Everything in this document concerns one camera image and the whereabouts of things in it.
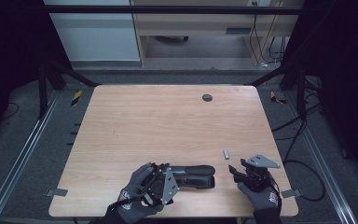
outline small metal piece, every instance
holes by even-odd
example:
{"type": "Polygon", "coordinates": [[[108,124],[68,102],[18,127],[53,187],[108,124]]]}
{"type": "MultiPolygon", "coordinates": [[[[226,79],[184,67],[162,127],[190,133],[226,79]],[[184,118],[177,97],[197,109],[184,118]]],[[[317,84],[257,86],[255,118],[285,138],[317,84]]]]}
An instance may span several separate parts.
{"type": "Polygon", "coordinates": [[[146,193],[146,194],[144,195],[144,197],[145,197],[145,199],[147,200],[148,203],[150,203],[150,204],[153,205],[153,200],[152,200],[152,198],[150,198],[150,196],[149,196],[148,193],[146,193]]]}
{"type": "Polygon", "coordinates": [[[298,190],[298,189],[289,189],[289,190],[284,190],[281,192],[283,198],[290,198],[290,197],[298,197],[298,196],[301,196],[302,193],[298,190]]]}
{"type": "Polygon", "coordinates": [[[53,197],[55,195],[65,197],[66,193],[68,193],[67,189],[48,189],[45,195],[49,197],[53,197]]]}
{"type": "Polygon", "coordinates": [[[223,154],[225,155],[225,159],[228,160],[229,159],[229,155],[228,155],[228,150],[224,149],[223,150],[223,154]]]}

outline cable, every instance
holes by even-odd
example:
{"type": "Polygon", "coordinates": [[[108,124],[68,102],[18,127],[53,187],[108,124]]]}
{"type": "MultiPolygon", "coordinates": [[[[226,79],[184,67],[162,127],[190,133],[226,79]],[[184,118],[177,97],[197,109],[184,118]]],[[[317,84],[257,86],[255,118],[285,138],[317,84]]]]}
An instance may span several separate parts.
{"type": "MultiPolygon", "coordinates": [[[[272,24],[273,24],[273,22],[275,21],[276,16],[277,16],[277,15],[274,15],[274,18],[273,18],[273,20],[272,20],[272,23],[271,23],[271,25],[270,25],[270,27],[269,27],[268,32],[271,32],[272,24]]],[[[256,37],[256,40],[257,40],[258,48],[259,48],[259,50],[260,50],[260,56],[261,56],[261,58],[262,58],[266,63],[274,63],[274,61],[268,61],[268,60],[266,60],[266,59],[264,58],[264,56],[263,56],[263,52],[262,52],[262,50],[261,50],[261,45],[260,45],[260,40],[258,39],[257,30],[256,30],[256,28],[255,28],[256,20],[257,20],[257,14],[255,14],[254,25],[253,25],[253,29],[252,29],[252,32],[251,32],[250,38],[249,38],[249,42],[250,42],[250,45],[251,45],[251,50],[252,50],[253,54],[255,55],[255,50],[254,50],[253,45],[252,45],[252,35],[253,35],[253,32],[255,31],[255,37],[256,37]]],[[[260,61],[258,61],[257,57],[255,57],[255,60],[256,60],[257,64],[260,64],[260,61]]]]}
{"type": "MultiPolygon", "coordinates": [[[[321,104],[313,105],[312,107],[310,107],[309,109],[307,109],[307,110],[306,110],[307,115],[309,115],[310,113],[312,113],[313,111],[311,111],[311,110],[313,110],[314,108],[318,107],[319,105],[321,105],[321,104]]],[[[294,119],[291,119],[291,120],[287,121],[287,122],[284,123],[283,125],[281,125],[281,126],[279,126],[279,127],[277,127],[277,128],[274,128],[274,129],[272,129],[271,131],[272,131],[273,133],[276,132],[276,131],[279,131],[280,129],[285,128],[285,127],[291,125],[292,123],[294,123],[294,122],[295,122],[296,120],[298,120],[298,119],[301,119],[301,116],[295,117],[294,119]]]]}
{"type": "Polygon", "coordinates": [[[271,51],[272,45],[273,45],[274,42],[275,42],[275,38],[276,38],[276,37],[273,36],[273,37],[272,37],[272,41],[271,41],[271,43],[269,44],[268,55],[269,55],[270,58],[275,59],[275,62],[276,62],[278,58],[279,58],[278,61],[281,61],[281,60],[283,59],[284,48],[285,48],[285,46],[286,46],[286,37],[284,36],[284,37],[282,38],[281,50],[280,50],[280,51],[271,51]],[[280,56],[280,57],[277,57],[277,56],[274,57],[274,56],[272,56],[271,54],[281,54],[281,56],[280,56]]]}
{"type": "MultiPolygon", "coordinates": [[[[305,99],[308,99],[309,97],[311,97],[311,96],[313,96],[313,95],[315,95],[315,94],[314,94],[314,93],[311,93],[311,94],[309,94],[305,99]]],[[[313,110],[314,108],[316,108],[317,106],[319,106],[319,105],[320,105],[320,104],[316,104],[316,105],[310,107],[309,109],[307,109],[306,115],[309,115],[309,114],[313,113],[314,111],[312,111],[312,110],[313,110]]],[[[294,118],[294,119],[292,119],[292,120],[289,120],[288,122],[286,122],[285,124],[283,124],[281,127],[276,128],[276,129],[274,129],[274,130],[275,130],[275,131],[278,131],[278,130],[282,129],[283,127],[286,127],[286,126],[292,124],[293,122],[295,122],[295,121],[296,121],[297,119],[299,119],[299,118],[300,118],[300,116],[298,116],[298,117],[296,117],[296,118],[294,118]]],[[[288,160],[288,157],[289,157],[289,155],[290,155],[290,152],[291,152],[292,149],[293,149],[293,145],[295,144],[297,138],[304,132],[305,127],[306,127],[306,124],[307,124],[307,120],[306,120],[306,119],[301,122],[300,127],[299,127],[298,131],[296,132],[296,135],[295,135],[294,137],[292,137],[292,138],[293,138],[293,141],[292,141],[292,143],[290,144],[290,147],[289,147],[289,149],[287,150],[287,152],[286,152],[286,154],[285,154],[285,156],[284,156],[284,159],[283,159],[282,163],[283,163],[283,166],[286,166],[286,164],[287,164],[288,162],[294,162],[294,163],[301,164],[301,165],[305,166],[306,168],[308,168],[311,172],[313,172],[313,173],[318,177],[318,179],[319,179],[319,181],[320,181],[320,183],[321,183],[321,185],[322,185],[322,188],[323,188],[321,196],[319,196],[318,198],[310,198],[310,197],[301,195],[300,197],[303,198],[304,200],[307,200],[307,201],[310,201],[310,202],[319,202],[319,201],[321,201],[321,200],[324,198],[324,195],[325,195],[325,192],[326,192],[326,188],[325,188],[325,185],[324,185],[324,182],[323,182],[322,178],[319,176],[319,174],[318,174],[314,169],[312,169],[312,168],[311,168],[310,166],[308,166],[306,163],[304,163],[304,162],[302,162],[302,161],[288,160]]]]}
{"type": "Polygon", "coordinates": [[[295,144],[295,141],[297,140],[297,138],[300,136],[301,130],[305,127],[304,125],[305,125],[306,123],[307,123],[306,120],[303,120],[303,121],[301,122],[300,128],[298,129],[298,131],[297,131],[295,137],[293,138],[292,143],[290,144],[289,149],[288,149],[287,152],[286,152],[286,155],[284,156],[284,159],[283,159],[283,161],[282,161],[282,162],[283,162],[283,166],[286,164],[287,157],[289,157],[289,154],[290,154],[290,152],[292,151],[293,145],[295,144]]]}
{"type": "Polygon", "coordinates": [[[294,162],[294,163],[301,164],[301,165],[307,167],[311,172],[313,172],[318,177],[319,181],[321,182],[322,189],[323,189],[322,190],[322,195],[319,196],[316,199],[312,199],[312,198],[306,197],[304,195],[301,195],[300,197],[305,199],[305,200],[307,200],[307,201],[314,202],[314,203],[317,203],[317,202],[321,201],[324,198],[324,195],[326,194],[326,186],[324,185],[324,182],[322,181],[321,176],[314,169],[312,169],[310,166],[308,166],[306,163],[304,163],[302,161],[288,160],[288,161],[286,161],[286,163],[287,162],[294,162]]]}
{"type": "Polygon", "coordinates": [[[16,105],[17,106],[16,111],[14,111],[11,115],[9,115],[9,116],[7,116],[5,118],[2,118],[2,120],[9,119],[9,118],[13,117],[15,114],[17,114],[17,112],[19,112],[20,106],[18,104],[16,104],[16,103],[9,103],[9,104],[10,105],[16,105]]]}
{"type": "Polygon", "coordinates": [[[274,139],[275,141],[283,141],[283,140],[289,140],[289,139],[294,139],[295,136],[293,137],[286,137],[286,138],[277,138],[277,139],[274,139]]]}

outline round hole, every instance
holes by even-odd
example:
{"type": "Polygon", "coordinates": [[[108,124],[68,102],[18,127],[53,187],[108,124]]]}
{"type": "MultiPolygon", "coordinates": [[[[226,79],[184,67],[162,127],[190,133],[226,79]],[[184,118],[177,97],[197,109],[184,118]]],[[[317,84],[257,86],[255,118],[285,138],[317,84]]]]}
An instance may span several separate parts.
{"type": "Polygon", "coordinates": [[[205,102],[210,102],[212,101],[213,97],[211,94],[203,94],[202,95],[202,100],[204,100],[205,102]]]}

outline wooden table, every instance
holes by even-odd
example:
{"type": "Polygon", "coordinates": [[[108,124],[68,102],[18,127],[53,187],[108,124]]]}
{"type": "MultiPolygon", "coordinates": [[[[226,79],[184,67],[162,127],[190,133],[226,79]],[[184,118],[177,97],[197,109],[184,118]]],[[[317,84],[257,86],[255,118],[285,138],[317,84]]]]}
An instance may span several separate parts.
{"type": "MultiPolygon", "coordinates": [[[[95,89],[54,196],[53,217],[102,217],[106,206],[152,161],[212,165],[214,189],[181,188],[155,217],[251,217],[253,208],[228,171],[261,153],[282,164],[257,90],[251,86],[99,86],[95,89]],[[202,100],[211,94],[211,102],[202,100]],[[229,152],[225,160],[223,149],[229,152]]],[[[284,168],[269,169],[281,190],[284,168]]],[[[297,214],[282,199],[282,216],[297,214]]]]}

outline black glove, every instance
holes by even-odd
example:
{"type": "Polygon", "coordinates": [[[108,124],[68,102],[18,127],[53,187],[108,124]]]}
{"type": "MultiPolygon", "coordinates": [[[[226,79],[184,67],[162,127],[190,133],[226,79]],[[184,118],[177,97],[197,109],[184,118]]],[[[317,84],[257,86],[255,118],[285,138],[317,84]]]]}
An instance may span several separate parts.
{"type": "Polygon", "coordinates": [[[260,192],[253,192],[241,182],[239,182],[237,186],[251,201],[254,207],[256,223],[282,223],[280,218],[281,198],[277,190],[273,187],[267,187],[260,192]]]}
{"type": "Polygon", "coordinates": [[[266,208],[278,209],[278,194],[272,187],[267,187],[260,192],[253,192],[240,182],[238,183],[238,189],[248,196],[255,211],[266,208]]]}
{"type": "MultiPolygon", "coordinates": [[[[153,172],[153,167],[150,167],[150,165],[150,163],[145,164],[132,173],[130,182],[124,189],[121,190],[117,199],[118,201],[131,199],[135,196],[133,191],[138,189],[146,177],[153,172]]],[[[139,221],[143,217],[155,215],[157,212],[162,211],[163,208],[164,205],[162,204],[154,207],[143,206],[140,200],[136,200],[132,203],[119,206],[117,208],[117,212],[126,223],[132,224],[139,221]]]]}

